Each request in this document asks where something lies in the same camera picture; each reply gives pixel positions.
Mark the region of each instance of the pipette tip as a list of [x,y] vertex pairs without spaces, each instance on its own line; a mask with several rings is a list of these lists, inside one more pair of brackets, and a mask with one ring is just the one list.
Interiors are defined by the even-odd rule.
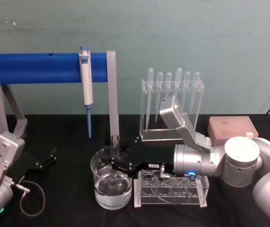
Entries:
[[86,105],[88,137],[92,138],[91,105]]

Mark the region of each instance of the glass beaker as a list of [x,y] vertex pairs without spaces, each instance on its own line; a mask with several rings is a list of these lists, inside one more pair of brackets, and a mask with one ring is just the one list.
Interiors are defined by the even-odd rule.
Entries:
[[95,197],[101,207],[118,210],[131,199],[132,179],[120,171],[113,170],[109,157],[109,152],[102,149],[91,159]]

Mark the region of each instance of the pink box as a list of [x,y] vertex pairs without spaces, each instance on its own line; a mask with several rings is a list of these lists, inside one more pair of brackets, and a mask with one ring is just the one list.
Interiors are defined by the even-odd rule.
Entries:
[[248,138],[259,136],[248,116],[210,117],[208,133],[213,146],[222,146],[235,136]]

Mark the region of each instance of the blue horizontal bar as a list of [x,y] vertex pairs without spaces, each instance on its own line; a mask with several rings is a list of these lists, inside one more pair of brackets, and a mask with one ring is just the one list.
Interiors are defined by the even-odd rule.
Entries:
[[[93,82],[107,82],[106,53],[91,53]],[[80,83],[78,53],[0,53],[0,84]]]

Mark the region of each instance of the black table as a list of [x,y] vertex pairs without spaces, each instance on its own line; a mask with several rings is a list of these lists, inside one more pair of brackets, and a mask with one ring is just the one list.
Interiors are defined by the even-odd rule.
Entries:
[[[257,207],[252,197],[254,183],[244,189],[227,186],[220,178],[209,178],[206,208],[195,205],[144,205],[131,202],[121,210],[109,211],[95,201],[90,158],[104,145],[108,134],[108,116],[92,118],[93,139],[88,139],[86,116],[30,115],[25,150],[38,158],[58,148],[57,163],[36,179],[46,195],[44,212],[28,218],[19,210],[21,193],[0,214],[0,227],[270,227],[270,219]],[[250,115],[259,136],[270,141],[270,115]],[[14,120],[8,117],[12,127]],[[208,115],[200,115],[197,131],[207,134]],[[120,116],[120,136],[133,140],[139,132],[138,115]],[[33,190],[25,209],[36,212],[41,196]]]

